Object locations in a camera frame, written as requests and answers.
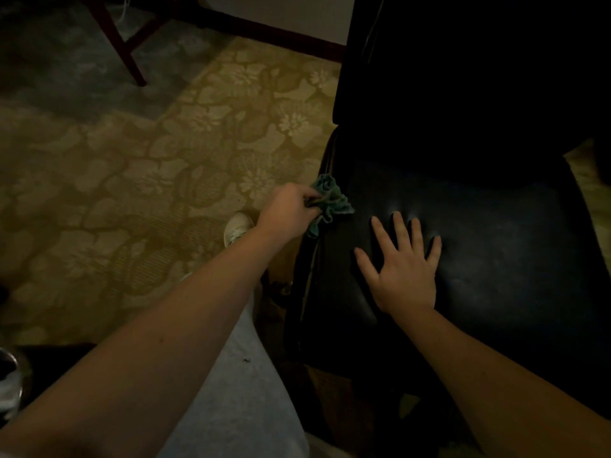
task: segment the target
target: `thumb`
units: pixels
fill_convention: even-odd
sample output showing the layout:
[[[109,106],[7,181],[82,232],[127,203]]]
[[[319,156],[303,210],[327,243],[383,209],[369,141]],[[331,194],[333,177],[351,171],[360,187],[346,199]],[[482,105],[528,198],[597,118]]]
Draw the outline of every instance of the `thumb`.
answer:
[[[367,256],[365,251],[363,251],[363,249],[361,249],[360,247],[355,248],[355,257],[356,263],[359,266],[359,269],[361,270],[365,281],[369,285],[369,288],[371,288],[371,286],[378,282],[378,271],[375,269],[375,267],[369,260],[369,257]]]
[[[305,214],[305,217],[307,218],[308,223],[310,223],[312,220],[314,220],[318,215],[322,214],[323,211],[320,210],[319,207],[310,207],[307,210],[307,213]]]

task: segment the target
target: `person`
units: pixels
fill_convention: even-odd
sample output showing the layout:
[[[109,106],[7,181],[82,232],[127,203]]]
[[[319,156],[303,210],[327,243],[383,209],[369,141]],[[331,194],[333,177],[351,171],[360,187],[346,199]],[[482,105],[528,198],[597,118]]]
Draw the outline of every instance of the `person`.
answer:
[[[233,244],[0,430],[0,450],[19,458],[307,456],[299,420],[246,306],[274,254],[320,213],[303,202],[317,196],[286,184],[255,227],[235,220],[225,234]],[[355,256],[374,300],[431,364],[486,455],[611,454],[604,418],[435,311],[440,238],[425,257],[417,219],[410,237],[394,213],[396,248],[382,223],[371,222],[384,266],[378,273],[360,248]]]

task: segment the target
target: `person's left arm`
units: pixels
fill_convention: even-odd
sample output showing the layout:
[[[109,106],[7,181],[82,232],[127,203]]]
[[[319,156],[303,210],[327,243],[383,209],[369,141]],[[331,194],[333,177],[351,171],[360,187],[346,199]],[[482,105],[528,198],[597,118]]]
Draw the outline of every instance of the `person's left arm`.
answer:
[[[258,224],[105,339],[13,422],[19,458],[154,457],[208,376],[271,258],[320,213],[318,193],[277,188]]]

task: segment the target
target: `gray pants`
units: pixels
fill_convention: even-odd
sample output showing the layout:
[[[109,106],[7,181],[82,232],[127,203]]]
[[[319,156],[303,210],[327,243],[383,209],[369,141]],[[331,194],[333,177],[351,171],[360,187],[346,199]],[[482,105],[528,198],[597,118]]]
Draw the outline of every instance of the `gray pants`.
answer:
[[[254,297],[158,458],[307,458],[288,393],[256,334]]]

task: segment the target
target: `green cloth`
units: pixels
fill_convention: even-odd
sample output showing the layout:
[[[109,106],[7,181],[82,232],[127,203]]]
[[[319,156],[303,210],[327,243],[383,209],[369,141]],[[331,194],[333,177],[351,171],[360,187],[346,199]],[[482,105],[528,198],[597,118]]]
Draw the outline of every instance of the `green cloth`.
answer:
[[[323,197],[319,199],[308,199],[305,207],[319,207],[323,213],[318,215],[305,232],[310,238],[318,237],[318,223],[321,221],[331,223],[334,214],[354,214],[355,210],[348,202],[348,198],[341,194],[340,187],[328,173],[318,175],[318,178],[311,184],[312,188],[321,193]]]

